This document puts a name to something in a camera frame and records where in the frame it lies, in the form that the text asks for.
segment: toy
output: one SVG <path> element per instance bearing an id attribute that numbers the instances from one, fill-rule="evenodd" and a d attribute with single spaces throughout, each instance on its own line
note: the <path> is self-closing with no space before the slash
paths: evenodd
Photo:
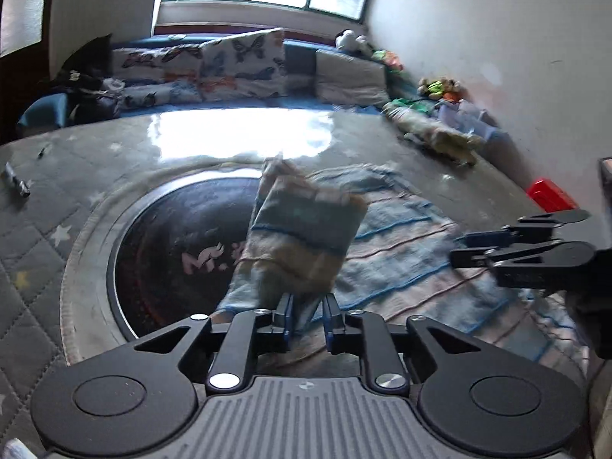
<path id="1" fill-rule="evenodd" d="M 374 53 L 374 47 L 369 43 L 367 36 L 357 36 L 357 49 L 361 52 L 361 54 L 367 58 L 371 59 L 372 54 Z"/>
<path id="2" fill-rule="evenodd" d="M 372 60 L 385 64 L 391 70 L 403 71 L 404 66 L 397 54 L 387 50 L 377 50 L 372 54 Z"/>
<path id="3" fill-rule="evenodd" d="M 358 50 L 355 32 L 347 29 L 336 38 L 336 48 L 344 52 L 356 52 Z"/>
<path id="4" fill-rule="evenodd" d="M 418 82 L 417 93 L 421 96 L 427 96 L 430 100 L 444 99 L 457 103 L 461 99 L 461 83 L 447 78 L 441 78 L 438 81 L 421 78 Z"/>

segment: metal screw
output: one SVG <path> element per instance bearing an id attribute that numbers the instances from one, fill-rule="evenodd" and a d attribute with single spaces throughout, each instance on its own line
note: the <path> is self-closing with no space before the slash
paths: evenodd
<path id="1" fill-rule="evenodd" d="M 213 374 L 208 380 L 208 383 L 215 388 L 228 390 L 237 386 L 240 383 L 240 378 L 232 373 L 218 373 Z"/>
<path id="2" fill-rule="evenodd" d="M 386 373 L 378 376 L 375 382 L 381 388 L 400 388 L 406 384 L 406 378 L 401 374 Z"/>

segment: white wall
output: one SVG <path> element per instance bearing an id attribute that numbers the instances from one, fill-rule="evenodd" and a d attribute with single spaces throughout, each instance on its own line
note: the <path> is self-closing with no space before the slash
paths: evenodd
<path id="1" fill-rule="evenodd" d="M 97 36 L 113 41 L 151 36 L 155 0 L 53 0 L 51 4 L 51 76 L 74 51 Z"/>
<path id="2" fill-rule="evenodd" d="M 371 0 L 367 24 L 416 79 L 460 79 L 512 136 L 507 170 L 601 213 L 612 155 L 612 0 Z"/>

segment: gray ribbed grip plate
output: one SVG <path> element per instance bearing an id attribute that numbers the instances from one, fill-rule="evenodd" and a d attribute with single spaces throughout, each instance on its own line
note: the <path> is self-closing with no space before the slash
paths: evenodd
<path id="1" fill-rule="evenodd" d="M 404 400 L 372 394 L 357 378 L 266 376 L 241 394 L 209 398 L 184 434 L 145 457 L 473 459 L 430 435 Z"/>

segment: folded towel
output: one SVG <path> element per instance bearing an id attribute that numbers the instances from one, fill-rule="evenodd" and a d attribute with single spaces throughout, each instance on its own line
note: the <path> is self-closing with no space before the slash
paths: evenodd
<path id="1" fill-rule="evenodd" d="M 289 292 L 296 332 L 303 332 L 330 293 L 366 210 L 361 196 L 307 182 L 286 161 L 268 160 L 243 255 L 213 318 L 274 309 Z"/>

